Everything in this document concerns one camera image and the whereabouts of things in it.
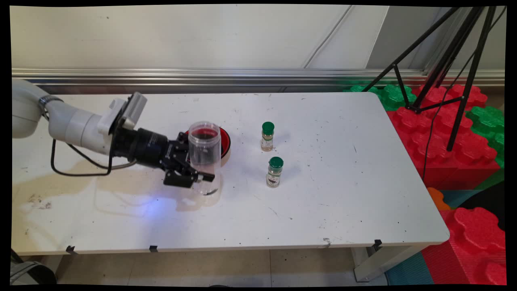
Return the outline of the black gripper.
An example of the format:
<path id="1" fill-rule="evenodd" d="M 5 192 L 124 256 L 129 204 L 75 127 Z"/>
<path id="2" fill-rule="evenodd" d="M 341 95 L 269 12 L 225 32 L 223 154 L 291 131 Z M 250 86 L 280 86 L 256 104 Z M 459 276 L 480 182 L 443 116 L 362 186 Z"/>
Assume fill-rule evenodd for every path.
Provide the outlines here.
<path id="1" fill-rule="evenodd" d="M 160 168 L 165 172 L 163 184 L 180 188 L 190 188 L 194 183 L 211 183 L 215 174 L 199 171 L 187 163 L 189 133 L 179 132 L 176 139 L 140 128 L 120 129 L 115 135 L 113 154 L 127 158 L 150 168 Z"/>

